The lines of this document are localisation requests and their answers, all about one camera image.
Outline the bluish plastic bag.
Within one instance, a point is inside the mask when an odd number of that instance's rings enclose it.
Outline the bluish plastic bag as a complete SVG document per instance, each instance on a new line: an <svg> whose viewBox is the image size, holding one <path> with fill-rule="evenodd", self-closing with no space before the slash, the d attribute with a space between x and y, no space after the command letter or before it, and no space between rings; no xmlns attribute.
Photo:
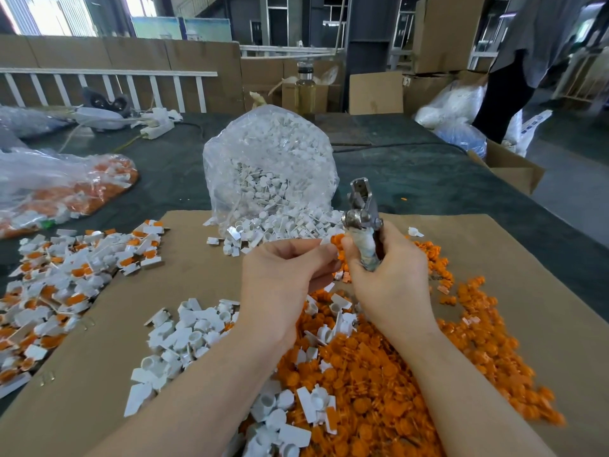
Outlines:
<svg viewBox="0 0 609 457"><path fill-rule="evenodd" d="M487 155L486 136L466 121L445 121L432 132L446 143L459 147L464 153L473 152L481 159Z"/></svg>

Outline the clear bag of white parts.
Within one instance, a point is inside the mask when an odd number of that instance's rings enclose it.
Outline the clear bag of white parts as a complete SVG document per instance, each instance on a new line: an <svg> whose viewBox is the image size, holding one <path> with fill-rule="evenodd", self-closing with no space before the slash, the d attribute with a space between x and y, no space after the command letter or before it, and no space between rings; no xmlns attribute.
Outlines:
<svg viewBox="0 0 609 457"><path fill-rule="evenodd" d="M281 207L332 208L339 176L329 137L303 117L264 105L230 122L202 152L219 230Z"/></svg>

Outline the empty clear plastic bag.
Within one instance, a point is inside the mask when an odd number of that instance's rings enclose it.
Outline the empty clear plastic bag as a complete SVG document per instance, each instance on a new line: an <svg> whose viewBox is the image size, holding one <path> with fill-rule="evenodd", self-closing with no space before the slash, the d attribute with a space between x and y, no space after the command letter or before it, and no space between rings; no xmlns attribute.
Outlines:
<svg viewBox="0 0 609 457"><path fill-rule="evenodd" d="M72 126L70 119L33 108L0 105L0 136L30 139Z"/></svg>

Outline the brown cardboard partition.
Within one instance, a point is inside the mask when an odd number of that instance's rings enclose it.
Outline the brown cardboard partition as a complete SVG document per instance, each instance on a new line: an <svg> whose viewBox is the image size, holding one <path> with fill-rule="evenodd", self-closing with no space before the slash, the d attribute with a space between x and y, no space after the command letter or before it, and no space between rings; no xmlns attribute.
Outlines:
<svg viewBox="0 0 609 457"><path fill-rule="evenodd" d="M217 78L203 78L207 113L238 116L245 112L240 47L236 42L201 42L134 37L66 37L0 35L0 67L49 69L120 69L216 71ZM128 95L125 78L111 76L115 97ZM26 107L42 107L30 77L14 76ZM64 106L52 76L39 76L49 107ZM163 107L178 110L170 77L158 77ZM63 76L72 106L83 103L76 76ZM88 87L106 98L101 76L88 76ZM134 78L142 109L152 107L147 77ZM182 78L186 113L201 113L194 78ZM17 107L9 85L0 75L0 105Z"/></svg>

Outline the open brown cardboard box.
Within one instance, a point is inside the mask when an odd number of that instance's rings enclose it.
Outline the open brown cardboard box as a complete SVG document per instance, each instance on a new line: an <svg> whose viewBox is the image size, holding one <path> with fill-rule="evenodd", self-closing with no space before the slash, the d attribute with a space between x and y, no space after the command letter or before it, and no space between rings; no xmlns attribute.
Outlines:
<svg viewBox="0 0 609 457"><path fill-rule="evenodd" d="M488 168L495 176L528 196L537 189L546 173L546 170L536 163L489 140L484 158L473 150L468 150L467 155L474 162Z"/></svg>

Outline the clear bag of assembled parts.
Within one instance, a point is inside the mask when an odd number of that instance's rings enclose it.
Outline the clear bag of assembled parts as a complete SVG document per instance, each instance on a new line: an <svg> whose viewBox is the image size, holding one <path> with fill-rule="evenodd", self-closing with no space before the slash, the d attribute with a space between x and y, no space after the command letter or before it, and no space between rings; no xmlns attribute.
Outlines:
<svg viewBox="0 0 609 457"><path fill-rule="evenodd" d="M139 177L134 162L120 154L0 150L0 239L92 215Z"/></svg>

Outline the person's right hand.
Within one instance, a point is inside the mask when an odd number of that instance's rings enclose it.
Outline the person's right hand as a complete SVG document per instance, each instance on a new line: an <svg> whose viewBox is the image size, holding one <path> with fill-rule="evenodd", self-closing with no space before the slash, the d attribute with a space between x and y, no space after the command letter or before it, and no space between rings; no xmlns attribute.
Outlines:
<svg viewBox="0 0 609 457"><path fill-rule="evenodd" d="M352 281L368 320L394 347L436 334L426 255L391 222L381 231L384 258L372 281Z"/></svg>

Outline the flat brown cardboard box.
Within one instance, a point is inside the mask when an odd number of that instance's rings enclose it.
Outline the flat brown cardboard box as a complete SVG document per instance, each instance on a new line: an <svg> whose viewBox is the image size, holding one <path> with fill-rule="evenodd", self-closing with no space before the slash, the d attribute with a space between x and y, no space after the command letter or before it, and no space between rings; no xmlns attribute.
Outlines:
<svg viewBox="0 0 609 457"><path fill-rule="evenodd" d="M348 113L403 114L403 78L399 71L350 75Z"/></svg>

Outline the metal crimping pliers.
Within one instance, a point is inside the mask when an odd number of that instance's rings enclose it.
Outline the metal crimping pliers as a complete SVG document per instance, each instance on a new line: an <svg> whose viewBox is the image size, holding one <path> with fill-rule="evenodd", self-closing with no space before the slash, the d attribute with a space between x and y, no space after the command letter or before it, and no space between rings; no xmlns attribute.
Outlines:
<svg viewBox="0 0 609 457"><path fill-rule="evenodd" d="M381 242L384 221L379 216L377 199L373 195L368 178L356 178L351 181L350 186L350 208L344 211L342 223L359 251L362 266L373 272L384 258Z"/></svg>

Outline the wide brown cardboard box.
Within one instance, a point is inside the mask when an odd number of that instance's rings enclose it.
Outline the wide brown cardboard box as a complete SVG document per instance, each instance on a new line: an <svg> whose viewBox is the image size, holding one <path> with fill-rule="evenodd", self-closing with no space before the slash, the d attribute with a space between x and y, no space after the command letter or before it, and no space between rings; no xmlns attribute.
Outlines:
<svg viewBox="0 0 609 457"><path fill-rule="evenodd" d="M420 75L403 74L403 113L412 117L446 87L486 84L487 78L487 73L475 70Z"/></svg>

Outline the tall brown cardboard box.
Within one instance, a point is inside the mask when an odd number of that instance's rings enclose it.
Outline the tall brown cardboard box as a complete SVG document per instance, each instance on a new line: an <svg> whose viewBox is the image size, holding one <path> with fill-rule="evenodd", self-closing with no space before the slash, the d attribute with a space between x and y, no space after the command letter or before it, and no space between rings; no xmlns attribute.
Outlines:
<svg viewBox="0 0 609 457"><path fill-rule="evenodd" d="M417 1L412 72L424 75L468 69L483 12L491 1Z"/></svg>

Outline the white printed plastic bag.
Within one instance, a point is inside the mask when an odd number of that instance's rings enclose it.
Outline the white printed plastic bag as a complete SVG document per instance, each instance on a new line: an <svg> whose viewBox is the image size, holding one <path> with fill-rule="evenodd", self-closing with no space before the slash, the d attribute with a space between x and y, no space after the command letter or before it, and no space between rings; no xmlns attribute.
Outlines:
<svg viewBox="0 0 609 457"><path fill-rule="evenodd" d="M516 155L525 158L535 131L543 122L551 118L552 113L553 111L551 109L545 109L541 113L524 121L522 109L519 110L519 112L511 118L501 145Z"/></svg>

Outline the glass bottle with yellow liquid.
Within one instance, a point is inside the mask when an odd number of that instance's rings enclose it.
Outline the glass bottle with yellow liquid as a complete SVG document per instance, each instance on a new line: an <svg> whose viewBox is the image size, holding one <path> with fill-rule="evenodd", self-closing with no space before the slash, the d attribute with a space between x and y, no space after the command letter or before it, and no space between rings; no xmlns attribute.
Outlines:
<svg viewBox="0 0 609 457"><path fill-rule="evenodd" d="M315 121L316 113L316 83L314 68L311 62L297 63L298 80L295 84L296 113L309 122Z"/></svg>

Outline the pile of orange plastic caps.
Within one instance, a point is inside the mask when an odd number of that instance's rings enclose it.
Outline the pile of orange plastic caps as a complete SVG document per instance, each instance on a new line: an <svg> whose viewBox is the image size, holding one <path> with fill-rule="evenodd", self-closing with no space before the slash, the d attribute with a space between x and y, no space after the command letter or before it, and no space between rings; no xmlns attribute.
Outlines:
<svg viewBox="0 0 609 457"><path fill-rule="evenodd" d="M517 352L519 342L508 333L499 314L497 300L481 287L483 276L461 283L455 294L453 274L441 247L433 242L412 241L428 259L428 283L432 312L438 330L505 398L528 423L544 421L557 427L565 417L554 408L553 392L535 384L535 372ZM348 274L344 250L339 250L339 271ZM313 296L318 291L307 295ZM331 368L321 372L318 360L296 367L297 345L308 345L306 332L315 332L324 323L337 327L330 301L321 303L321 314L304 312L296 323L296 338L278 362L279 380L287 380L289 390L303 388L313 396L320 386L335 398L324 412L329 431L320 425L306 425L312 433L313 455L320 452L335 457L447 457L422 392L408 364L382 332L366 317L362 307L342 310L355 319L348 336L321 346L321 359Z"/></svg>

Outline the person's right forearm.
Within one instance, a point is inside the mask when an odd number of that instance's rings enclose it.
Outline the person's right forearm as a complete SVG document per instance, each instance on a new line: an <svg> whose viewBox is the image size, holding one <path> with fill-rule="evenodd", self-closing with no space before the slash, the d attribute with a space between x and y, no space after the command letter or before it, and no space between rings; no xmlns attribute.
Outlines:
<svg viewBox="0 0 609 457"><path fill-rule="evenodd" d="M437 326L382 332L414 374L447 457L556 457Z"/></svg>

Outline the pile of white plastic parts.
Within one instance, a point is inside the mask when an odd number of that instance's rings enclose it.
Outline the pile of white plastic parts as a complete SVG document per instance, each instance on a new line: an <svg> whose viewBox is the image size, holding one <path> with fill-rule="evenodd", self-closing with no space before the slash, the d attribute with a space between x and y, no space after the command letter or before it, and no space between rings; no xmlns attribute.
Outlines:
<svg viewBox="0 0 609 457"><path fill-rule="evenodd" d="M259 245L283 239L321 239L345 233L342 212L336 209L281 207L272 213L264 209L251 218L237 219L206 244L220 247L227 256L248 254Z"/></svg>
<svg viewBox="0 0 609 457"><path fill-rule="evenodd" d="M331 283L315 295L308 296L304 312L310 316L321 314L321 303L330 301L330 305L335 305L337 309L332 313L335 319L339 319L337 327L330 328L324 323L315 332L307 331L307 347L301 348L297 345L297 356L293 361L296 367L318 360L321 372L331 368L329 362L321 359L321 346L336 340L339 333L348 336L354 329L356 320L351 320L348 316L355 314L347 313L345 318L341 319L342 310L350 310L352 304L334 291L334 286L335 284ZM198 300L192 298L180 304L178 321L172 319L166 308L160 309L149 318L145 325L153 326L153 330L148 334L148 346L152 354L143 358L140 366L133 369L133 385L129 391L124 416L135 415L171 380L207 353L211 345L226 336L237 321L238 315L238 301L221 299L217 306L202 309ZM287 380L270 380L261 393L263 401L255 404L252 409L255 424L267 426L263 430L270 431L271 434L270 443L264 442L261 445L262 457L269 457L277 446L295 447L297 452L309 446L309 441L305 439L282 441L282 437L287 438L287 433L281 430L282 425L278 421L266 423L269 417L273 417L276 409L288 412L293 406L293 402L289 401L291 396L287 394L287 388L283 388L286 385Z"/></svg>

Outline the pile of assembled white-orange parts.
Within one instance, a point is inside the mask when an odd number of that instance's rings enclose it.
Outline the pile of assembled white-orange parts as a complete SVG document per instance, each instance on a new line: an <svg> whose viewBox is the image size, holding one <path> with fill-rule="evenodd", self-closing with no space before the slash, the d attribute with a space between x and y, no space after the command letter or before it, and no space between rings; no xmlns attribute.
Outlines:
<svg viewBox="0 0 609 457"><path fill-rule="evenodd" d="M0 400L31 380L116 273L162 262L166 231L163 222L145 220L127 233L60 229L20 241L21 260L0 295Z"/></svg>

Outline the person's left forearm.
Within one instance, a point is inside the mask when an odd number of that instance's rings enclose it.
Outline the person's left forearm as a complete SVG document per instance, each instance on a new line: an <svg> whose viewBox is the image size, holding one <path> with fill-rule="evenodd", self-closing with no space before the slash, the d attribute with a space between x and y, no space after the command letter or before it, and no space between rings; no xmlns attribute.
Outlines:
<svg viewBox="0 0 609 457"><path fill-rule="evenodd" d="M86 457L220 457L280 358L295 321L239 321Z"/></svg>

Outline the blue-green signboard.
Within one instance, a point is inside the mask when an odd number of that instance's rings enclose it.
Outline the blue-green signboard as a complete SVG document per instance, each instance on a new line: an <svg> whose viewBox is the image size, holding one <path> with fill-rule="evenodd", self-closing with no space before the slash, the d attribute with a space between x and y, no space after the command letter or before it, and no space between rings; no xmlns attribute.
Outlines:
<svg viewBox="0 0 609 457"><path fill-rule="evenodd" d="M232 42L229 19L184 17L132 17L136 37L202 42Z"/></svg>

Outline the white railing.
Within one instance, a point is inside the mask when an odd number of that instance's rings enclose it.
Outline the white railing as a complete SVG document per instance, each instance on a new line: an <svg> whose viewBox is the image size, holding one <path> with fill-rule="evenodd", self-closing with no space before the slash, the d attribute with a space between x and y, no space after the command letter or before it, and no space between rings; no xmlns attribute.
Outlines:
<svg viewBox="0 0 609 457"><path fill-rule="evenodd" d="M131 98L132 105L137 111L141 111L142 107L139 100L138 91L134 78L136 76L144 76L148 78L152 90L152 106L163 107L161 101L161 92L158 86L158 77L170 77L174 86L174 94L177 100L179 113L186 111L185 98L181 87L182 78L194 78L197 89L197 99L201 113L207 112L205 91L203 89L203 78L217 78L216 71L190 71L190 70L120 70L120 69L45 69L45 68L8 68L0 67L0 75L4 76L16 104L20 108L25 108L25 101L19 91L18 85L14 79L16 75L26 75L30 77L30 81L37 94L38 100L43 107L48 107L48 99L40 83L39 76L52 76L59 91L64 107L72 107L71 100L68 95L67 88L63 82L63 76L76 76L81 87L87 87L88 76L101 76L107 97L115 98L115 93L112 87L111 76L116 78L119 83L119 77L123 76L127 83L128 95Z"/></svg>

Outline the brown cardboard sheet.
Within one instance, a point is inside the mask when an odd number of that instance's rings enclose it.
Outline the brown cardboard sheet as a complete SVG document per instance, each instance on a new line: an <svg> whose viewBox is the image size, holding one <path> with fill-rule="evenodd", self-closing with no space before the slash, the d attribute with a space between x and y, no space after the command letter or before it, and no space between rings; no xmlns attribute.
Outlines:
<svg viewBox="0 0 609 457"><path fill-rule="evenodd" d="M488 215L382 214L403 233L415 227L441 247L457 283L483 276L498 300L508 332L536 379L549 387L565 428L533 424L560 457L609 457L609 323L548 271ZM131 376L149 356L144 323L166 308L174 319L182 301L202 307L240 294L242 256L206 244L216 226L210 211L175 210L161 221L162 265L118 275L79 326L40 370L56 380L31 379L0 417L0 457L82 457L126 422Z"/></svg>

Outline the white metal fence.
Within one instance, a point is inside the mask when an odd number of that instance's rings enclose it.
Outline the white metal fence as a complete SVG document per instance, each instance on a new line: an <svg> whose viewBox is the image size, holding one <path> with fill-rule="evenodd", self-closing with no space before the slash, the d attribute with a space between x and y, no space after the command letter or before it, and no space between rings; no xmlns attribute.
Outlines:
<svg viewBox="0 0 609 457"><path fill-rule="evenodd" d="M609 101L609 44L575 52L551 100L568 99L604 106Z"/></svg>

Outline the person's left hand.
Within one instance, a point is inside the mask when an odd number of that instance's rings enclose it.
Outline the person's left hand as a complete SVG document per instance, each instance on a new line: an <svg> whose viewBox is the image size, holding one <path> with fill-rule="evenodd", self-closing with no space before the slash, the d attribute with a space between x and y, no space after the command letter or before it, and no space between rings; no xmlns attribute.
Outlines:
<svg viewBox="0 0 609 457"><path fill-rule="evenodd" d="M274 346L285 353L295 341L307 295L331 283L340 267L339 255L332 262L283 260L269 253L266 245L248 253L242 262L236 328L255 345Z"/></svg>

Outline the black rounded device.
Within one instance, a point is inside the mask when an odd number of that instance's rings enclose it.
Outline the black rounded device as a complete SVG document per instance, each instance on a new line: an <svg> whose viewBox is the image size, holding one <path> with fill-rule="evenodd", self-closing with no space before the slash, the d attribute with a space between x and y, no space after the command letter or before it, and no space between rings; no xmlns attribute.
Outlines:
<svg viewBox="0 0 609 457"><path fill-rule="evenodd" d="M84 107L112 111L125 118L132 115L132 103L125 94L119 94L111 101L93 88L84 87L82 88L82 96Z"/></svg>

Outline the white power strip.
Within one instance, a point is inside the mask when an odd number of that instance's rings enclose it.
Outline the white power strip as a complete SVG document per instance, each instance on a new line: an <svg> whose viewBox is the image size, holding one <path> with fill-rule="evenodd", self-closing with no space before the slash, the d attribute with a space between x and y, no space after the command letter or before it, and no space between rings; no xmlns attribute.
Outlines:
<svg viewBox="0 0 609 457"><path fill-rule="evenodd" d="M154 140L170 132L183 121L182 114L175 109L154 107L135 117L131 128L139 128L141 138Z"/></svg>

